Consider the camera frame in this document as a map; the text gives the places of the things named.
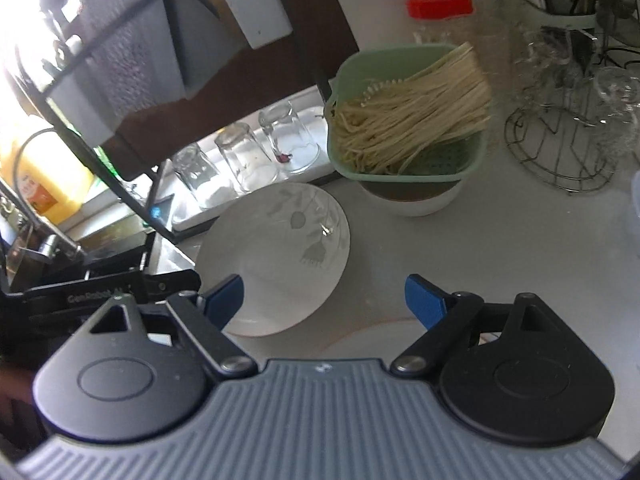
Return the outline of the person's left hand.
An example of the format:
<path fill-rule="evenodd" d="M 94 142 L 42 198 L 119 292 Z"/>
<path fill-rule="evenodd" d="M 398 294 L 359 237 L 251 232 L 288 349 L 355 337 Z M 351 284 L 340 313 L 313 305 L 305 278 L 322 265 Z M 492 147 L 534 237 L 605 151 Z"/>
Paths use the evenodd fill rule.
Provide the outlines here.
<path fill-rule="evenodd" d="M 32 381 L 35 375 L 24 368 L 2 364 L 0 370 L 1 411 L 11 411 L 12 402 L 33 404 Z"/>

